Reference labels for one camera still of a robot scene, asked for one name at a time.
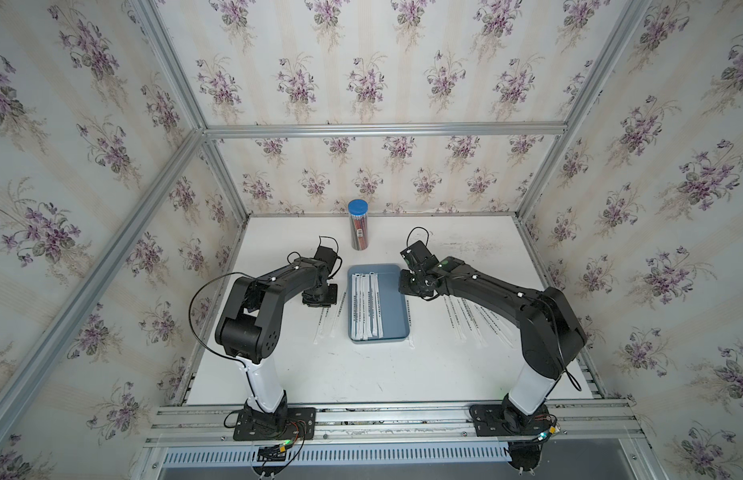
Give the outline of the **blue storage tray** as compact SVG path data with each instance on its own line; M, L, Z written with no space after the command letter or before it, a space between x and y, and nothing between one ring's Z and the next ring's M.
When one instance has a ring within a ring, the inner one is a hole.
M399 292L395 264L357 265L348 273L349 336L355 343L403 341L409 337L407 300Z

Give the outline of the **straw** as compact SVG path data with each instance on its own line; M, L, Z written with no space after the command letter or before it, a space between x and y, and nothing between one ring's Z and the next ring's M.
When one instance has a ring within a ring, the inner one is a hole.
M375 337L383 337L383 311L381 311L381 290L379 290L379 275L371 274L373 284L373 301L375 301Z
M313 340L315 344L319 344L320 341L325 337L325 327L326 327L327 318L328 318L329 313L330 313L329 307L325 307L321 309L319 322L318 322L317 329L314 335L314 340Z
M377 274L368 275L369 283L369 300L370 300L370 337L376 338L379 334L379 314L377 314Z
M339 300L339 303L337 305L337 308L334 310L334 313L331 315L331 324L330 324L330 337L334 338L337 335L337 327L341 323L341 320L343 318L343 311L344 311L344 305L346 302L347 293L344 292L342 294L341 299Z
M350 282L351 286L351 340L358 339L358 274L353 274Z
M467 335L465 335L465 332L463 332L463 326L461 326L461 318L459 318L459 314L457 314L457 310L455 310L455 305L453 305L453 301L451 301L451 297L449 296L445 298L445 308L447 308L447 314L449 314L449 322L451 322L451 328L453 328L453 331L455 331L457 340L459 340L459 342L466 342Z
M369 275L364 274L361 278L361 294L363 294L363 314L364 314L364 335L363 340L367 341L371 334L372 334L372 320L371 320L371 313L370 313L370 280Z
M409 348L415 349L415 330L413 330L413 314L411 314L411 304L409 304L409 299L405 300L405 310L407 310L407 328L409 328L409 333L407 334L407 345L409 345Z
M499 334L501 334L501 330L499 330L499 327L497 327L497 324L493 322L493 319L491 319L491 316L489 316L489 314L485 312L485 309L483 309L483 307L475 303L471 304L471 308L473 308L473 310L475 310L475 313L477 313L477 316L479 316L479 318L481 318L481 320L483 320L483 322L487 324L487 328L491 330L491 333L499 337Z
M509 335L505 334L505 331L503 331L503 328L501 328L501 324L499 324L499 321L497 321L497 316L493 314L493 312L485 309L483 306L479 306L477 309L479 309L479 314L481 314L481 317L485 319L485 322L487 322L487 325L489 325L489 328L491 328L491 331L505 343L505 345L509 346L509 348L513 348L515 344L513 344L513 341L511 341L511 337Z
M485 341L485 337L483 337L483 333L481 333L481 329L479 329L479 324L477 324L477 320L475 320L475 316L473 316L473 311L471 311L471 307L467 305L467 301L465 299L460 299L459 307L461 307L461 312L463 312L463 315L465 315L465 321L467 321L467 327L469 327L469 331L471 331L471 335L473 335L473 338L475 338L475 342L477 342L477 348L483 349L487 347L487 341Z
M366 338L366 321L367 321L366 286L365 286L365 276L363 276L363 274L359 274L356 277L356 294L357 294L357 304L358 304L357 340L363 341Z

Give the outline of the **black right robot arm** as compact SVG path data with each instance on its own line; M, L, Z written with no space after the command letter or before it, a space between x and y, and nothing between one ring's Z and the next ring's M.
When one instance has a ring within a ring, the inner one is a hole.
M547 396L587 343L585 329L563 291L517 286L461 259L437 259L421 241L403 248L401 257L407 265L399 276L401 294L425 301L441 296L469 300L519 329L525 366L503 398L497 418L519 433L542 416Z

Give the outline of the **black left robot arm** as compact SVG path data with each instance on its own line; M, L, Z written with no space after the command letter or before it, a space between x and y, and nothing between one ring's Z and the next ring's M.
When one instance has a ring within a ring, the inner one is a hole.
M332 280L342 264L339 252L319 246L311 257L300 256L259 277L235 280L215 331L215 342L239 365L250 390L249 408L275 416L287 404L270 357L282 336L286 304L299 296L309 308L337 303Z

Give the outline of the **pencil tube with blue lid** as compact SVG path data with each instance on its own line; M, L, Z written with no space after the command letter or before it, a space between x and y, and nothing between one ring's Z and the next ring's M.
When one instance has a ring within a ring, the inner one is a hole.
M363 251L368 247L368 214L369 204L363 199L354 199L348 205L351 219L352 241L355 250Z

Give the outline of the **vented metal strip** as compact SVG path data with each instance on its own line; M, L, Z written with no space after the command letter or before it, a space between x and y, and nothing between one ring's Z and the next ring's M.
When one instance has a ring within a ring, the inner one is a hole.
M499 441L313 444L295 448L282 461L265 461L260 448L174 447L161 466L169 468L223 468L265 465L356 466L446 463L493 463L511 461L509 445Z

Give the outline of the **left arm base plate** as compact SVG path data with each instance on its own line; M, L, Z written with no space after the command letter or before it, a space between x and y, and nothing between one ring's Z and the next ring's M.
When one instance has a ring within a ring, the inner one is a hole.
M246 406L238 413L233 440L312 440L315 436L317 409L290 407L264 413Z

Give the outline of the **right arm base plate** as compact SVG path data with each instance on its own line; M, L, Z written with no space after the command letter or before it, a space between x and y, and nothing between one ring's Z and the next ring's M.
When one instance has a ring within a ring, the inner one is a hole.
M509 401L469 406L469 418L479 437L535 437L545 439L557 431L557 417L545 404L525 415Z

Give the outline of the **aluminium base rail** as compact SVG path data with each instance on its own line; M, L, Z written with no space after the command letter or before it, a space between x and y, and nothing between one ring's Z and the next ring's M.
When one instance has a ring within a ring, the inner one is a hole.
M293 449L306 444L478 442L499 441L509 447L513 437L479 437L469 418L465 402L403 402L297 405L317 409L312 440L293 441ZM541 460L523 472L525 479L627 478L661 479L663 474L651 455L651 448L637 417L625 400L551 400L547 409L557 417L557 431L545 438L527 438L541 445ZM182 468L161 466L174 447L227 447L276 445L285 440L233 440L237 420L231 405L161 407L153 415L146 443L132 478L160 479ZM436 466L489 463L409 464ZM245 476L287 479L301 467L240 467Z

